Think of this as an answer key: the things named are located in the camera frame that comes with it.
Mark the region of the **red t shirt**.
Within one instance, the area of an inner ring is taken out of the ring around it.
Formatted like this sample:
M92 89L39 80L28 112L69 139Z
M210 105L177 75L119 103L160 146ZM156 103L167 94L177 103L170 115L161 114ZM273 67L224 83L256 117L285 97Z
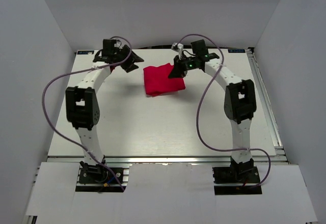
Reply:
M173 65L170 63L158 67L145 67L143 75L146 95L155 97L165 93L184 90L185 83L182 78L168 78L173 68Z

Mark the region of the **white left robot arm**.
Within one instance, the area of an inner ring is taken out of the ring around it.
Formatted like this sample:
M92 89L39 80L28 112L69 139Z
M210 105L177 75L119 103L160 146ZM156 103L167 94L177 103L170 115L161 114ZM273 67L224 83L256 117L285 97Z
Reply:
M97 183L107 180L112 174L103 165L105 156L101 150L96 125L100 119L97 92L115 67L129 73L144 61L128 45L117 46L117 39L104 39L102 49L94 55L93 70L74 87L67 87L66 117L76 130L83 146L84 160L80 162L84 176Z

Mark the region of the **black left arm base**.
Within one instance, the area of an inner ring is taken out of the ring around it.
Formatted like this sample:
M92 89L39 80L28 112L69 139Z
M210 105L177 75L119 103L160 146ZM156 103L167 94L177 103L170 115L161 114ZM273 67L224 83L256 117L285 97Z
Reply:
M110 171L105 169L104 173L90 173L89 171L80 168L75 191L95 193L122 193L124 190L121 189L119 183Z

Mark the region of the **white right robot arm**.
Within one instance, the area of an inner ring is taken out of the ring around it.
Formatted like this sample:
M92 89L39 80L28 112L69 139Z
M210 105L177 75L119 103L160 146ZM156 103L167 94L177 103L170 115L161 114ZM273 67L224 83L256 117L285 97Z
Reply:
M178 54L169 78L184 78L188 71L200 69L211 76L224 90L224 112L231 123L232 149L230 177L243 182L254 168L250 152L250 127L257 109L254 83L244 80L224 65L223 53L210 53L204 40L191 43L193 54L184 54L183 44L174 43L171 49Z

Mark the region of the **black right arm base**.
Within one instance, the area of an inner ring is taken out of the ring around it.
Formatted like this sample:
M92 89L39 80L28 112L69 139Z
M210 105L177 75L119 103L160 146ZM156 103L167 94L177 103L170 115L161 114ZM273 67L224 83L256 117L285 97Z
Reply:
M249 173L236 178L230 167L213 167L214 194L217 195L261 195L261 186L254 185L260 182L258 169L255 166Z

